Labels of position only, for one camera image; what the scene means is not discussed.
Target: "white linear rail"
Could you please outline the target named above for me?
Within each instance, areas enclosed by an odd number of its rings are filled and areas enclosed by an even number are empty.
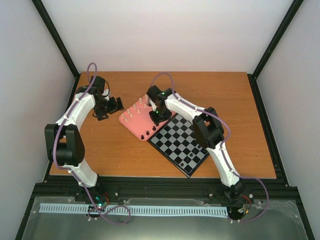
[[[109,205],[104,213],[116,205]],[[222,206],[127,206],[132,216],[141,217],[214,217],[226,218],[227,208]],[[60,203],[41,203],[39,213],[56,214],[88,214],[93,206],[89,204],[60,204]],[[128,211],[123,207],[118,207],[109,215],[128,215]]]

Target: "pink board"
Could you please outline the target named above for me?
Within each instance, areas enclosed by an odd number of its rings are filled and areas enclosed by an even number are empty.
[[[149,116],[149,112],[152,111],[152,107],[148,106],[148,96],[145,95],[138,100],[131,107],[126,109],[120,116],[119,121],[122,123],[130,132],[132,132],[138,139],[142,141],[148,140],[159,128],[161,128],[167,121],[159,123],[156,126]]]

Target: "gray wall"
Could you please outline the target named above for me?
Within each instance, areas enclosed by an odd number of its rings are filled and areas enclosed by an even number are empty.
[[[252,73],[292,0],[43,0],[77,68]]]
[[[304,1],[258,85],[290,185],[320,239],[320,1]]]
[[[0,4],[0,239],[14,239],[48,165],[44,128],[74,81],[32,2]]]

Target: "wooden tabletop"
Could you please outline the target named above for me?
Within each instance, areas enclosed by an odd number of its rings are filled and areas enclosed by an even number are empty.
[[[144,96],[158,72],[99,72],[109,82],[113,97],[121,97],[124,108]],[[172,72],[175,90],[186,100],[213,107],[230,127],[226,143],[236,170],[243,176],[276,178],[258,111],[245,72]],[[85,72],[78,87],[88,84]],[[167,76],[155,84],[165,90],[171,87]],[[101,176],[181,177],[185,175],[147,141],[141,141],[126,129],[119,116],[123,111],[98,121],[87,115],[80,134],[85,146],[85,159]],[[51,167],[51,175],[68,174]],[[193,178],[219,178],[209,156],[192,175]]]

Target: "black and white checkered board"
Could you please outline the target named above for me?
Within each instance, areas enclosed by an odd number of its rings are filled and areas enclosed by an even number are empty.
[[[209,155],[197,144],[192,124],[179,114],[175,114],[148,142],[188,178]]]

